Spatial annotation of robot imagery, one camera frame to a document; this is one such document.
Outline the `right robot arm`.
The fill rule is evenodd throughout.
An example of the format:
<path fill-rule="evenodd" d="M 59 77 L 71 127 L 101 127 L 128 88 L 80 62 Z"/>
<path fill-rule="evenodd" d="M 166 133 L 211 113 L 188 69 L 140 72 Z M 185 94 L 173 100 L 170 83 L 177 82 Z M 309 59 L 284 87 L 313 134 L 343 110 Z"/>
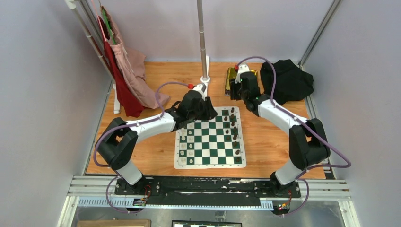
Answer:
<path fill-rule="evenodd" d="M 269 95 L 262 94 L 257 77 L 251 71 L 239 72 L 229 83 L 232 100 L 243 100 L 248 111 L 270 121 L 288 135 L 289 160 L 271 174 L 269 182 L 272 195 L 283 197 L 303 171 L 330 156 L 323 124 L 316 118 L 300 117 Z"/>

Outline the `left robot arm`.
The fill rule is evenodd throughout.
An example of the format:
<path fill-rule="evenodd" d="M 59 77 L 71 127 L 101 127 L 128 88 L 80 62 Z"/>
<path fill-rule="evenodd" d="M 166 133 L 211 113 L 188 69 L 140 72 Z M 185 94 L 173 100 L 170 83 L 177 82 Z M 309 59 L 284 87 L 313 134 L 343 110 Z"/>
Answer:
<path fill-rule="evenodd" d="M 211 98 L 193 89 L 184 95 L 182 101 L 141 122 L 129 123 L 115 118 L 97 141 L 95 151 L 126 181 L 131 194 L 140 195 L 145 189 L 145 176 L 131 160 L 136 144 L 159 134 L 177 131 L 194 121 L 211 120 L 216 116 Z"/>

